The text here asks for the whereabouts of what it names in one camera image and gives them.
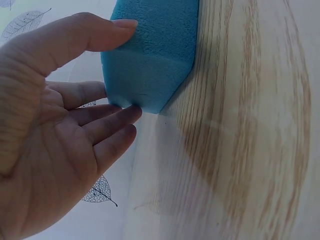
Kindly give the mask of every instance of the blue sponge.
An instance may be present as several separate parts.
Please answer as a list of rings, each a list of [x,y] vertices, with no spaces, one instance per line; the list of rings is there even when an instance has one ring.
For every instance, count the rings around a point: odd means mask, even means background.
[[[135,19],[131,40],[101,53],[111,104],[157,114],[192,69],[199,0],[118,0],[111,19]]]

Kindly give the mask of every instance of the knuckle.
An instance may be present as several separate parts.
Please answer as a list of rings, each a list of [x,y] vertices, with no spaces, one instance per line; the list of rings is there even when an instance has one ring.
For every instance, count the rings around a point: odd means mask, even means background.
[[[113,121],[111,121],[108,117],[103,118],[102,121],[103,125],[106,127],[108,132],[111,132],[113,129],[116,128],[116,124]]]
[[[119,150],[114,143],[109,144],[109,154],[111,158],[116,158],[118,156]]]
[[[78,12],[72,15],[74,18],[79,18],[81,20],[91,20],[92,18],[96,18],[97,16],[91,12]]]

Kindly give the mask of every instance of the blue foam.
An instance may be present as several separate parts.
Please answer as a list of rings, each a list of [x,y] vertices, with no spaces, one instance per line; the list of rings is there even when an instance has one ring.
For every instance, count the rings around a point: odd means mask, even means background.
[[[102,52],[111,104],[159,113],[192,69],[199,0],[118,0],[111,19],[135,19],[130,41]]]

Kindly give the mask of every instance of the fingernail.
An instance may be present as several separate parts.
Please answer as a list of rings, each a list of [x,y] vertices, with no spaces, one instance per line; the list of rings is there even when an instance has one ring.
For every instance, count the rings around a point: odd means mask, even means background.
[[[112,21],[114,25],[123,29],[136,28],[138,26],[138,21],[133,19],[118,19]]]

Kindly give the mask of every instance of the light wood panel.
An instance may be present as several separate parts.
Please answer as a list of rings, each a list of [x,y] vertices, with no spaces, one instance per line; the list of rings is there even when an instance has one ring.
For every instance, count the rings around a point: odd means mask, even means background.
[[[194,70],[142,118],[126,240],[320,239],[319,10],[200,1]]]

